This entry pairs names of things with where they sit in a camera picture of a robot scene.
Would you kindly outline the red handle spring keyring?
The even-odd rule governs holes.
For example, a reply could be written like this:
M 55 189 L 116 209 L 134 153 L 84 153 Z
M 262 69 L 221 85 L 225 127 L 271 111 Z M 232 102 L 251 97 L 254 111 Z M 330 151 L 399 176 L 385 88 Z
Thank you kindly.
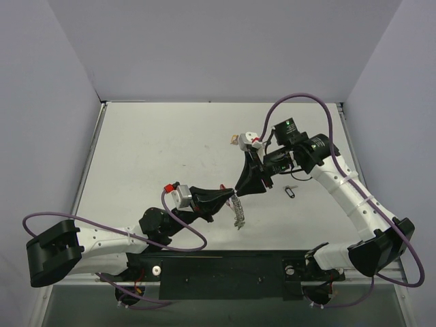
M 245 225 L 245 214 L 244 214 L 242 203 L 239 197 L 236 195 L 235 191 L 234 194 L 226 200 L 225 204 L 227 207 L 229 207 L 232 210 L 232 212 L 235 215 L 234 227 L 237 228 L 237 230 L 240 230 Z

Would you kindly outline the key with black tag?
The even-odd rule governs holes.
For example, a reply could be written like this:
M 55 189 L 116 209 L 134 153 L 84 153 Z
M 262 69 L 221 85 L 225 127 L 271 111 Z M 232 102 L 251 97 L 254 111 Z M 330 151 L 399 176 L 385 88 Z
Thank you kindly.
M 291 199 L 294 199 L 296 197 L 296 194 L 294 190 L 297 188 L 297 185 L 286 185 L 283 187 L 284 192 L 287 194 L 287 196 Z

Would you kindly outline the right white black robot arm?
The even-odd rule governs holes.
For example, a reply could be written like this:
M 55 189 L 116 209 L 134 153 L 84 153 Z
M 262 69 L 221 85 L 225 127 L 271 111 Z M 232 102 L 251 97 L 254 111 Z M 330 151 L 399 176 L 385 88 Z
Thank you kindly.
M 411 238 L 414 224 L 398 219 L 364 188 L 328 136 L 308 137 L 297 130 L 293 119 L 275 125 L 273 134 L 279 149 L 264 153 L 258 135 L 246 132 L 238 137 L 245 164 L 236 184 L 239 197 L 264 193 L 272 188 L 272 177 L 298 166 L 322 185 L 350 218 L 360 241 L 356 244 L 323 243 L 305 255 L 306 274 L 319 279 L 329 270 L 355 268 L 367 277 L 398 259 L 406 250 L 404 235 Z

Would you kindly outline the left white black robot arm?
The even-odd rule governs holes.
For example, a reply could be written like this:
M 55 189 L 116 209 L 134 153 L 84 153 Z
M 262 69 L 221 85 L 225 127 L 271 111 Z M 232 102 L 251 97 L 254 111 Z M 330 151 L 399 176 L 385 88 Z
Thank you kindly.
M 31 286 L 45 287 L 68 275 L 89 272 L 119 275 L 131 281 L 139 275 L 140 263 L 129 255 L 170 250 L 172 237 L 183 229 L 205 240 L 191 224 L 196 219 L 212 222 L 234 194 L 232 188 L 210 190 L 169 184 L 161 197 L 171 195 L 173 209 L 148 208 L 138 223 L 123 228 L 63 214 L 62 221 L 36 234 L 27 222 L 37 214 L 28 215 L 22 224 L 32 237 L 26 244 Z

